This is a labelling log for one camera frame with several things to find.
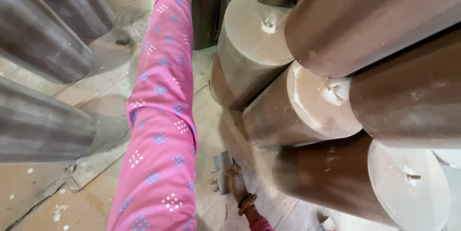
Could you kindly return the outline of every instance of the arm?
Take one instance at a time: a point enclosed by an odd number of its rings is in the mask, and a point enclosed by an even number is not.
[[[132,134],[108,231],[194,230],[191,0],[156,0],[127,100]]]
[[[228,170],[224,173],[229,178],[230,190],[237,203],[241,202],[248,194],[241,170],[240,166],[234,163],[233,170]],[[255,204],[251,205],[245,211],[245,217],[248,220],[251,231],[274,231],[268,220],[259,214]]]

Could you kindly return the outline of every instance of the brown bangle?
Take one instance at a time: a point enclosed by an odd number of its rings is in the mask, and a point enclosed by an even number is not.
[[[238,215],[242,216],[245,214],[245,211],[254,204],[255,200],[258,198],[257,194],[252,194],[249,198],[247,198],[243,203],[242,203],[242,208],[239,209]]]

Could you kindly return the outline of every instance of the white paint spot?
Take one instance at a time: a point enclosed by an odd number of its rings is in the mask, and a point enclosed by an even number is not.
[[[53,221],[54,222],[58,222],[61,219],[61,213],[60,213],[61,209],[66,210],[67,206],[65,206],[65,205],[56,205],[55,206],[55,215],[53,216]]]

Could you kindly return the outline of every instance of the bangle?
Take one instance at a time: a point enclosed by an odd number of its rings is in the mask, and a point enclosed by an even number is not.
[[[251,206],[254,204],[255,200],[258,198],[258,195],[257,194],[251,194],[251,196],[249,198],[247,198],[243,204],[242,204],[242,208],[239,209],[238,211],[238,215],[239,216],[242,216],[243,214],[245,214],[245,211]]]
[[[248,192],[245,196],[243,196],[243,198],[242,198],[242,199],[240,200],[240,202],[238,203],[237,207],[238,207],[238,208],[241,208],[243,202],[244,202],[247,198],[249,198],[251,195],[253,195],[253,194],[251,194],[250,192]]]

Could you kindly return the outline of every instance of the floor drain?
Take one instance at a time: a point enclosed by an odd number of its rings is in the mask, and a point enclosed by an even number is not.
[[[115,13],[121,10],[124,10],[126,7],[136,3],[136,0],[107,0],[107,1],[111,4]]]

